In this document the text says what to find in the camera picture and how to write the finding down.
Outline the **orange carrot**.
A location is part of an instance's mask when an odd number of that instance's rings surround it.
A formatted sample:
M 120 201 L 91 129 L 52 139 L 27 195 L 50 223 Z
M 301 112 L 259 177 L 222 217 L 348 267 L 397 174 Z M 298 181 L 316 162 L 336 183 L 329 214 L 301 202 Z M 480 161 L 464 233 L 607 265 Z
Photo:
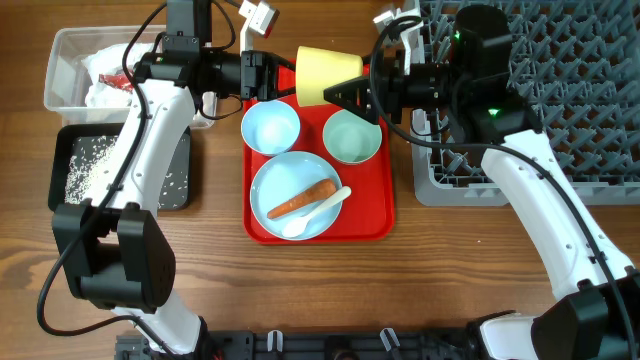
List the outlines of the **orange carrot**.
M 323 179 L 310 186 L 303 192 L 292 197 L 291 199 L 276 206 L 267 213 L 268 219 L 276 219 L 287 215 L 311 203 L 325 200 L 337 191 L 337 187 L 332 179 Z

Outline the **white paper napkin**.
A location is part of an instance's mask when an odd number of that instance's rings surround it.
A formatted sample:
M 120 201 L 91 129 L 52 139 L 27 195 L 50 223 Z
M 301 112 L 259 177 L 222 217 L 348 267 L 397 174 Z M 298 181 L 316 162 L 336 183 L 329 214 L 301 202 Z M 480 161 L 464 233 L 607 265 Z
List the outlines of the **white paper napkin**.
M 87 107 L 124 108 L 131 104 L 133 87 L 122 66 L 126 47 L 126 43 L 112 45 L 82 60 L 91 80 L 85 96 Z

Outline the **white plastic spoon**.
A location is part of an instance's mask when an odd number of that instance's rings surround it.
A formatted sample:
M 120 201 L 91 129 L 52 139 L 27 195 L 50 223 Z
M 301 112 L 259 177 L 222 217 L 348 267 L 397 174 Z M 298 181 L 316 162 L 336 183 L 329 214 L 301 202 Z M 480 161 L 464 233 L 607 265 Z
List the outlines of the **white plastic spoon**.
M 349 186 L 343 186 L 307 215 L 291 220 L 282 230 L 283 237 L 289 239 L 301 235 L 312 219 L 341 203 L 347 199 L 351 193 L 352 190 Z

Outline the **light blue small bowl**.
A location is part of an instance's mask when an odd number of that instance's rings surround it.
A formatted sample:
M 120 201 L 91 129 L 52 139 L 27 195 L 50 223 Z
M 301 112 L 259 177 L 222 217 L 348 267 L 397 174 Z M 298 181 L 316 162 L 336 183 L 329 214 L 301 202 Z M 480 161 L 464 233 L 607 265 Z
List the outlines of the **light blue small bowl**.
M 254 104 L 246 111 L 241 122 L 244 143 L 265 156 L 277 156 L 289 151 L 300 132 L 299 115 L 289 104 L 279 100 Z

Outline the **yellow plastic cup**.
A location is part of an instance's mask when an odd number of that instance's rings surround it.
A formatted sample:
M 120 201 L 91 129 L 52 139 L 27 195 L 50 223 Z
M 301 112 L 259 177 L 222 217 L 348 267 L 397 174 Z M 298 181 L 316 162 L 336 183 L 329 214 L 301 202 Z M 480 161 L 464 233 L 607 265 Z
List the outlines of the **yellow plastic cup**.
M 295 87 L 300 107 L 325 105 L 324 90 L 363 73 L 358 55 L 300 46 L 296 55 Z

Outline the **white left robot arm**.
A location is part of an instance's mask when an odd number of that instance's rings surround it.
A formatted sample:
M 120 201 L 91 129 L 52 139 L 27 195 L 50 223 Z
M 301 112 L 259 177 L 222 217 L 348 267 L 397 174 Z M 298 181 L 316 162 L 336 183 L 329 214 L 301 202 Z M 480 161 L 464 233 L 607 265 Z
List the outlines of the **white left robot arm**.
M 213 92 L 240 101 L 274 100 L 284 58 L 256 51 L 278 11 L 266 2 L 242 2 L 245 22 L 228 46 L 213 46 L 209 1 L 167 1 L 166 29 L 138 64 L 124 65 L 133 89 L 128 117 L 113 151 L 84 199 L 60 203 L 52 219 L 59 251 L 54 273 L 71 294 L 129 321 L 159 357 L 219 359 L 222 351 L 205 321 L 174 291 L 175 255 L 157 223 L 158 200 L 176 147 L 202 97 Z

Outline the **mint green bowl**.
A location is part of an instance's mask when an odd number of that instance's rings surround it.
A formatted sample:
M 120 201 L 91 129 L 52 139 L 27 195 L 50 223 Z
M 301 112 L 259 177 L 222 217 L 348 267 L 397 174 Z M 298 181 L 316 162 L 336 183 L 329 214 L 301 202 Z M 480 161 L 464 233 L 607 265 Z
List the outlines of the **mint green bowl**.
M 339 110 L 326 121 L 322 140 L 328 153 L 337 161 L 356 165 L 372 158 L 382 144 L 379 125 Z

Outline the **light blue plate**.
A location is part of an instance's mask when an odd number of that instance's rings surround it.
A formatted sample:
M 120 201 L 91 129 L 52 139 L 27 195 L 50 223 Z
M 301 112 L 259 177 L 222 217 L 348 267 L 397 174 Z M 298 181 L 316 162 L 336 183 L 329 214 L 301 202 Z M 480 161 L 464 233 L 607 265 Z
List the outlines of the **light blue plate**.
M 310 213 L 322 201 L 305 205 L 276 219 L 269 219 L 267 213 L 324 179 L 330 179 L 337 189 L 342 187 L 341 179 L 334 167 L 318 155 L 304 151 L 277 155 L 268 160 L 252 180 L 249 189 L 251 212 L 269 235 L 283 240 L 282 230 L 286 224 L 294 218 Z M 314 217 L 302 234 L 284 240 L 303 241 L 321 235 L 333 225 L 340 211 L 341 204 L 334 205 Z

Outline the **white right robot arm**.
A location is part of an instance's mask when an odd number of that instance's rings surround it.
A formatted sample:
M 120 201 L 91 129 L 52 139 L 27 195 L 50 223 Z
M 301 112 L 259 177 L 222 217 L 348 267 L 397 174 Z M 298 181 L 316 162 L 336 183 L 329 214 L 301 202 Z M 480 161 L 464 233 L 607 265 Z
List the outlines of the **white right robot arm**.
M 507 311 L 469 326 L 480 359 L 635 359 L 639 272 L 605 235 L 559 166 L 538 115 L 509 80 L 512 34 L 489 5 L 458 11 L 450 61 L 369 67 L 322 88 L 326 101 L 396 128 L 404 108 L 446 107 L 450 147 L 480 159 L 541 257 L 555 303 L 538 316 Z

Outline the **red snack wrapper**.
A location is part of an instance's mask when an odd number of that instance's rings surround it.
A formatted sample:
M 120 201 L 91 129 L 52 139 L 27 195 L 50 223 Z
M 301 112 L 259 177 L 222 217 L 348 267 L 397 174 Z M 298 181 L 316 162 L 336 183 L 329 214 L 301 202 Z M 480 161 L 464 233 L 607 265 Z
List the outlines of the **red snack wrapper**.
M 98 80 L 100 83 L 103 83 L 114 89 L 125 91 L 127 93 L 133 92 L 133 85 L 124 73 L 115 75 L 100 74 Z

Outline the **white rice pile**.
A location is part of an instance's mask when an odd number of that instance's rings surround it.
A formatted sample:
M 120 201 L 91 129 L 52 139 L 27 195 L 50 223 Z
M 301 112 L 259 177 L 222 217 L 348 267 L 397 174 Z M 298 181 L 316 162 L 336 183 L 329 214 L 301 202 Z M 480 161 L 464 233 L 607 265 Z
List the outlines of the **white rice pile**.
M 72 143 L 64 201 L 79 204 L 99 170 L 107 163 L 117 135 L 77 137 Z M 191 135 L 184 133 L 164 177 L 158 200 L 159 210 L 179 210 L 188 205 L 191 163 Z

